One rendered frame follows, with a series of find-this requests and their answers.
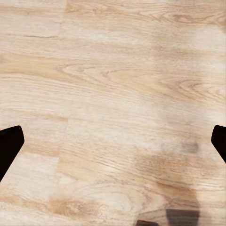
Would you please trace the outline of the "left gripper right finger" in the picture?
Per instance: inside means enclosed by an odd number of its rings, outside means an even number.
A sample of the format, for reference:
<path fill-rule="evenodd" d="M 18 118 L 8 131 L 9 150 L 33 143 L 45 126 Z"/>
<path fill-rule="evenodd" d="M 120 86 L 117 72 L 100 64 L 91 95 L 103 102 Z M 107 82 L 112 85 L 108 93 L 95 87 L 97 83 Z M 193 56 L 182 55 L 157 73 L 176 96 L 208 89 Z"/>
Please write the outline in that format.
<path fill-rule="evenodd" d="M 215 125 L 211 142 L 226 163 L 226 127 Z"/>

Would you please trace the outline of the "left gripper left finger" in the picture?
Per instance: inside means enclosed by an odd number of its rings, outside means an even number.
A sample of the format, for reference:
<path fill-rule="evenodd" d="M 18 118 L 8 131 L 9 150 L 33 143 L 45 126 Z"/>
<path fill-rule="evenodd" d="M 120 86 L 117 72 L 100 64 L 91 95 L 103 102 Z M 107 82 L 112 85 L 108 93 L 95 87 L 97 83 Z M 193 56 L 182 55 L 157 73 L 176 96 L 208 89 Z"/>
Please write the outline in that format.
<path fill-rule="evenodd" d="M 0 182 L 24 144 L 20 125 L 0 130 Z"/>

